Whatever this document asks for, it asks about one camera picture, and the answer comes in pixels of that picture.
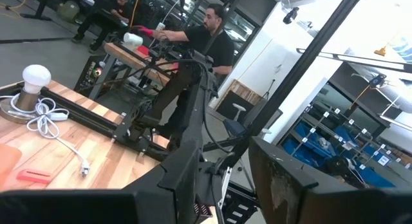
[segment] floor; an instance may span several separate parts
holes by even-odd
[[[0,3],[15,6],[22,0],[0,0]],[[27,0],[26,4],[18,9],[21,13],[34,14],[38,2],[36,0]],[[77,79],[90,56],[88,44],[95,37],[87,33],[82,44],[73,44],[70,38],[74,36],[77,27],[73,24],[61,21],[56,13],[46,8],[44,15],[51,17],[53,21],[39,21],[33,19],[24,19],[16,17],[11,11],[0,8],[0,43],[3,40],[16,39],[43,39],[43,38],[65,38],[60,41],[44,42],[23,42],[14,44],[0,44],[0,86],[5,86],[13,82],[22,80],[22,70],[30,64],[42,64],[46,66],[52,75],[52,79],[61,84],[74,88]],[[164,120],[174,110],[175,104],[172,104],[164,111]],[[227,132],[222,124],[223,117],[214,112],[208,111],[207,123],[215,139],[224,140],[228,137]],[[209,136],[203,130],[203,141],[210,142]],[[209,161],[215,161],[223,154],[220,150],[205,153]],[[250,172],[248,163],[248,154],[243,156],[243,162],[247,171]],[[250,188],[244,172],[238,172],[235,166],[231,180]],[[248,223],[264,223],[260,212],[255,213]]]

